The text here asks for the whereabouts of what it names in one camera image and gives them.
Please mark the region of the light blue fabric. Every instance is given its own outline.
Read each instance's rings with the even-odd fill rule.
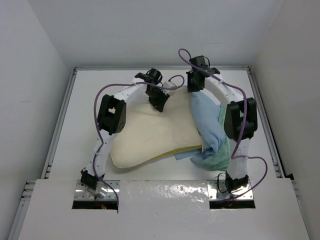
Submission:
[[[191,157],[199,167],[211,171],[226,171],[230,159],[230,144],[223,125],[226,109],[202,91],[191,93],[191,111],[198,131],[203,137],[205,151],[195,149],[176,153],[177,160]]]

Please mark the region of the folded cloth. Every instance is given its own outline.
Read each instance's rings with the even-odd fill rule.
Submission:
[[[202,149],[177,153],[175,158],[179,160],[193,156],[190,160],[199,167],[226,171],[230,159],[230,143],[223,130],[226,109],[199,91],[191,93],[191,112],[204,145]]]

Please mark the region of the black cable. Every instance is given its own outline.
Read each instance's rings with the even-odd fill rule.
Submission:
[[[209,60],[209,58],[207,58],[206,56],[204,57],[204,58],[206,58],[207,60],[208,60],[208,65],[209,65],[209,68],[210,68],[210,60]]]
[[[220,176],[221,174],[225,174],[225,172],[221,172],[221,173],[218,174],[218,177],[217,177],[217,180],[216,180],[216,181],[217,181],[216,187],[218,188],[218,190],[219,190],[220,193],[224,194],[224,193],[228,192],[228,190],[225,190],[225,191],[221,191],[221,190],[220,190],[220,187],[219,187],[219,176]]]

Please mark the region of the teal fabric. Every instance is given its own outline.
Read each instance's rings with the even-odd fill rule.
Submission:
[[[209,171],[226,171],[230,160],[230,141],[228,137],[225,136],[225,134],[224,138],[221,137],[221,130],[224,129],[226,108],[220,105],[216,105],[211,99],[210,101],[208,101],[207,99],[205,100],[207,101],[206,105],[210,105],[206,107],[219,108],[218,111],[216,111],[216,119],[211,119],[211,121],[218,121],[218,125],[215,125],[214,127],[215,129],[206,129],[206,126],[210,125],[203,123],[203,119],[206,119],[207,116],[205,115],[207,114],[208,109],[199,112],[199,104],[193,104],[193,101],[195,101],[194,98],[191,98],[191,109],[194,110],[197,106],[197,115],[194,114],[193,117],[195,118],[195,123],[199,132],[204,133],[202,134],[202,137],[204,138],[205,147],[207,149],[204,152],[202,152],[202,149],[180,152],[175,154],[175,158],[177,160],[180,160],[192,156],[190,160],[200,168]],[[210,148],[210,146],[208,146],[208,142],[210,142],[213,137],[217,135],[217,133],[219,133],[219,139],[223,139],[223,142],[220,142],[220,144],[218,145],[218,149],[214,151],[215,145],[213,146],[213,148]]]

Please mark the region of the white wall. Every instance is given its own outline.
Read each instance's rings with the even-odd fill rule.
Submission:
[[[65,62],[182,65],[177,51],[252,64],[282,0],[29,0]]]
[[[281,158],[320,239],[320,1],[286,0],[254,68]]]
[[[27,0],[1,0],[0,240],[41,176],[70,73]]]

